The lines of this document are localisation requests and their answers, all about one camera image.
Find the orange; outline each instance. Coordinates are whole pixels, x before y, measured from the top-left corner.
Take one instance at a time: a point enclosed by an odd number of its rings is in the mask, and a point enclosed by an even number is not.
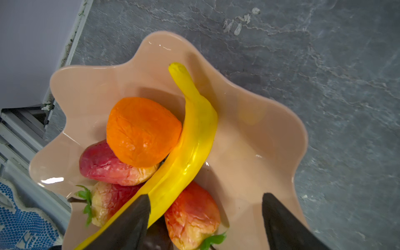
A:
[[[123,163],[150,168],[171,152],[181,131],[181,122],[157,102],[126,97],[108,117],[107,143]]]

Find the countertop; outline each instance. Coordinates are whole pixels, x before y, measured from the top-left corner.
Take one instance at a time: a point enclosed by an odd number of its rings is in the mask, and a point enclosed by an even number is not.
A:
[[[294,182],[319,239],[400,249],[400,1],[95,0],[72,64],[124,63],[157,30],[298,114],[310,141]],[[64,125],[56,106],[47,140]]]

